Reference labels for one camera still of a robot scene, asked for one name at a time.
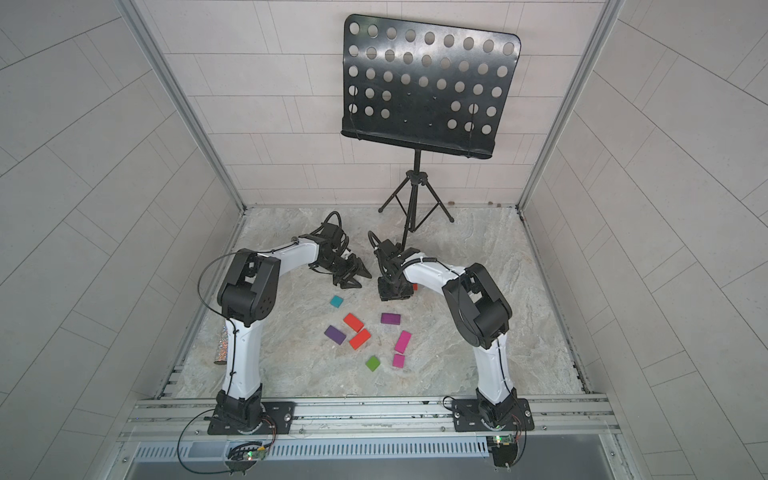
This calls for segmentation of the left circuit board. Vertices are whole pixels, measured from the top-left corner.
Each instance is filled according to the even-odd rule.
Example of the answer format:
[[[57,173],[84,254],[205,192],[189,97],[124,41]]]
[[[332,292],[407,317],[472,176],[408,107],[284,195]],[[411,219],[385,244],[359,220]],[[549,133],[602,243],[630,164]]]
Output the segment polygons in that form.
[[[245,474],[253,466],[266,458],[270,447],[270,444],[263,444],[260,441],[237,445],[226,454],[225,465],[231,474]]]

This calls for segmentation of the light green block front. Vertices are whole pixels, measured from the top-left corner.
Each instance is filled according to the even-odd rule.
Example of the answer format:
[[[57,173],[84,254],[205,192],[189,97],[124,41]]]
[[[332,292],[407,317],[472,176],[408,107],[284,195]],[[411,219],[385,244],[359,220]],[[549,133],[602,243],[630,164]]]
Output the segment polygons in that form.
[[[381,365],[381,361],[377,356],[371,356],[366,362],[365,366],[366,368],[371,371],[375,372],[379,366]]]

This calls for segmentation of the aluminium frame rail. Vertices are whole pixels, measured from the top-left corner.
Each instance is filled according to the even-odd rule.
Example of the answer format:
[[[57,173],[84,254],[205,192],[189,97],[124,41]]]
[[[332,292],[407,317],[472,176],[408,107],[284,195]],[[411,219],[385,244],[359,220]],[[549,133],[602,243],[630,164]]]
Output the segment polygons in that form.
[[[613,434],[620,430],[608,398],[600,394],[530,395],[523,413],[504,427],[488,428],[468,413],[470,399],[455,408],[441,397],[293,398],[293,409],[270,406],[276,439]],[[139,401],[119,430],[122,441],[209,440],[211,399]]]

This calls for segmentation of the circuit board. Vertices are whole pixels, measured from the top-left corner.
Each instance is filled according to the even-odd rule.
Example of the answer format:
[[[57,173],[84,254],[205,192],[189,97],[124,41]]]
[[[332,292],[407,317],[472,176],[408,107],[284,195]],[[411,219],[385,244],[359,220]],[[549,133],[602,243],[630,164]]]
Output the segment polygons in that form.
[[[270,447],[270,444],[263,444],[260,441],[237,445],[226,454],[225,465],[231,474],[245,474],[253,466],[266,458]]]
[[[488,436],[487,449],[496,468],[510,469],[518,460],[519,445],[512,435]]]

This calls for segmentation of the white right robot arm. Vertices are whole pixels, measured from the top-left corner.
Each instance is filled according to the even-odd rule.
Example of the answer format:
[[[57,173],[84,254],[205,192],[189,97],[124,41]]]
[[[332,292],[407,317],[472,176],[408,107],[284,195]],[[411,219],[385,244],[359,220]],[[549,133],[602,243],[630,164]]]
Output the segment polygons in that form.
[[[487,269],[479,263],[448,265],[418,249],[382,241],[373,232],[368,237],[379,265],[383,301],[408,299],[416,285],[444,297],[458,333],[473,347],[479,414],[491,427],[499,427],[517,406],[507,358],[513,311]]]

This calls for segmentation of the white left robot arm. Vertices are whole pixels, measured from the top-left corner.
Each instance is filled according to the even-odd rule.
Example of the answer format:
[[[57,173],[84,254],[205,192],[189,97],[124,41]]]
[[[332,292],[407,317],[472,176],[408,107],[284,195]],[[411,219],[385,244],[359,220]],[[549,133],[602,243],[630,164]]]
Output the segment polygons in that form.
[[[330,275],[341,289],[360,289],[359,279],[372,277],[349,249],[340,213],[333,211],[317,229],[287,245],[238,250],[219,288],[216,301],[227,328],[227,379],[217,394],[214,416],[238,430],[252,431],[261,423],[263,321],[276,304],[280,276],[304,266]]]

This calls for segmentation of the dark purple block left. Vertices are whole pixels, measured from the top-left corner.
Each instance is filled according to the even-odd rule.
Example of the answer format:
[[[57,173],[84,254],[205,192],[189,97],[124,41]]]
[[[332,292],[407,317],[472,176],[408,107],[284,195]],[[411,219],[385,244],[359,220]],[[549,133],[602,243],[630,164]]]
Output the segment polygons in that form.
[[[337,329],[332,325],[329,325],[326,328],[326,330],[324,331],[324,335],[337,345],[342,345],[347,338],[344,332],[342,332],[341,330]]]

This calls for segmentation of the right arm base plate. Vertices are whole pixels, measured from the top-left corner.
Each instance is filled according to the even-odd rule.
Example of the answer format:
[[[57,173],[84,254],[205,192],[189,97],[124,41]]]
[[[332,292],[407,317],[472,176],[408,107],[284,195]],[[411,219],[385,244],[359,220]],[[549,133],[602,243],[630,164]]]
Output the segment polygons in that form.
[[[510,396],[496,405],[483,397],[451,398],[444,407],[451,412],[457,432],[522,433],[535,429],[529,402],[524,398]]]

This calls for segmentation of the glittery silver microphone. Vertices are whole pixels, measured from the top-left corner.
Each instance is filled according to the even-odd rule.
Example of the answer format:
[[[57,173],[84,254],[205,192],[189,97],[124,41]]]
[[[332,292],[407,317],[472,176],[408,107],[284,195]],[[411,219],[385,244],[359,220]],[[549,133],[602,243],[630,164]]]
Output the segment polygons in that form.
[[[215,349],[214,364],[226,365],[228,359],[228,332],[225,326],[222,327],[218,336],[217,346]]]

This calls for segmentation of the right circuit board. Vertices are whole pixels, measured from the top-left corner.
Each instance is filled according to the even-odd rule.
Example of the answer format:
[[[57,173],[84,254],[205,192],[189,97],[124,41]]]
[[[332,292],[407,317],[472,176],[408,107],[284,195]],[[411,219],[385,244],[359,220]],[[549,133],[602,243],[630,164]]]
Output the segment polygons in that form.
[[[488,436],[487,449],[496,468],[510,469],[518,460],[519,445],[512,435]]]

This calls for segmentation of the magenta long block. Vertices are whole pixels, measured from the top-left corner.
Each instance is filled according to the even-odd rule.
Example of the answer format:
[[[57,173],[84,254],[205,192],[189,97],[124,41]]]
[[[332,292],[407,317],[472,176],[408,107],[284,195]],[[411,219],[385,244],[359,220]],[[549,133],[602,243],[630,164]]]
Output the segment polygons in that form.
[[[401,355],[404,355],[406,352],[406,349],[408,347],[408,344],[412,338],[412,334],[408,331],[402,331],[400,333],[400,336],[395,344],[394,350]]]

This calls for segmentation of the black music stand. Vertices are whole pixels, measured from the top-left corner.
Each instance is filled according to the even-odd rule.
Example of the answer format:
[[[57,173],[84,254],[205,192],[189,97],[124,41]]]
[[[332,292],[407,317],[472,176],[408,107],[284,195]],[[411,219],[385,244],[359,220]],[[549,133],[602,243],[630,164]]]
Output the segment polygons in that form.
[[[522,50],[512,33],[351,14],[343,31],[341,133],[411,149],[404,232],[428,187],[424,152],[487,160]]]

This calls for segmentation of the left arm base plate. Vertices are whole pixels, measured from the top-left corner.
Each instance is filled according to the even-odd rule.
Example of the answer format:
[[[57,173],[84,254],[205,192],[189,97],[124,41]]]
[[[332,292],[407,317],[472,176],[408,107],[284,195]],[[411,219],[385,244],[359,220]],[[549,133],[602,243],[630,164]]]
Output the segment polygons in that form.
[[[229,413],[217,405],[205,415],[208,435],[288,434],[297,404],[289,401],[267,401],[249,406],[243,412]]]

